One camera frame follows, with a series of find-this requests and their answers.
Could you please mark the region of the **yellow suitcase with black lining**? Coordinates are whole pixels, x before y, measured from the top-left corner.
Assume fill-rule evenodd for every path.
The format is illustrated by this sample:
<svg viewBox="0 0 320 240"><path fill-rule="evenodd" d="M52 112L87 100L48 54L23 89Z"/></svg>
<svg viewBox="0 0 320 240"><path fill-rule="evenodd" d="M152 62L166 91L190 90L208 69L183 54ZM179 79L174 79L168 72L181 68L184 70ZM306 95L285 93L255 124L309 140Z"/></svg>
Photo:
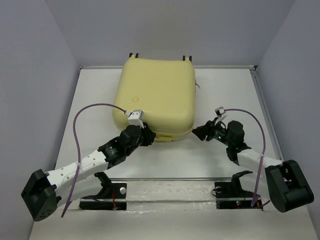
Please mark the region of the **yellow suitcase with black lining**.
<svg viewBox="0 0 320 240"><path fill-rule="evenodd" d="M142 119L156 134L156 141L180 141L194 127L196 84L191 56L156 60L131 53L123 65L114 104L130 112L143 111Z"/></svg>

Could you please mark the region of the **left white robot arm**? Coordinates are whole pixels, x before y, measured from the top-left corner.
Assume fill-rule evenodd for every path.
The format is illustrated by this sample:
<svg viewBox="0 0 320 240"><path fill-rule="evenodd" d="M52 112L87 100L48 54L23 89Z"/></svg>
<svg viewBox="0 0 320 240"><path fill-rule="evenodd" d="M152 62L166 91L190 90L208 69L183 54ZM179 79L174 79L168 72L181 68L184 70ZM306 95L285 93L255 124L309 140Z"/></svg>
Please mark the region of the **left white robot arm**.
<svg viewBox="0 0 320 240"><path fill-rule="evenodd" d="M21 192L32 219L43 221L58 207L76 199L108 196L112 183L105 171L124 162L138 147L152 145L155 137L147 123L129 125L79 161L56 170L34 171Z"/></svg>

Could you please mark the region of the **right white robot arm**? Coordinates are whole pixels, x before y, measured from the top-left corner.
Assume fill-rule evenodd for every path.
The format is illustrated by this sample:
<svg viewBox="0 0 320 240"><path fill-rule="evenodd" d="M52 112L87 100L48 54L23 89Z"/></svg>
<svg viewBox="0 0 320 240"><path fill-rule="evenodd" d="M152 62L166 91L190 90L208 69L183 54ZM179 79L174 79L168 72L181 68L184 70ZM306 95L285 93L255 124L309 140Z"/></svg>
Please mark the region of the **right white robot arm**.
<svg viewBox="0 0 320 240"><path fill-rule="evenodd" d="M264 157L245 143L245 131L238 121L224 124L217 119L192 130L201 141L217 140L226 145L228 159L245 170L227 182L215 182L217 199L265 197L281 213L311 204L314 193L299 164ZM255 191L256 183L261 184Z"/></svg>

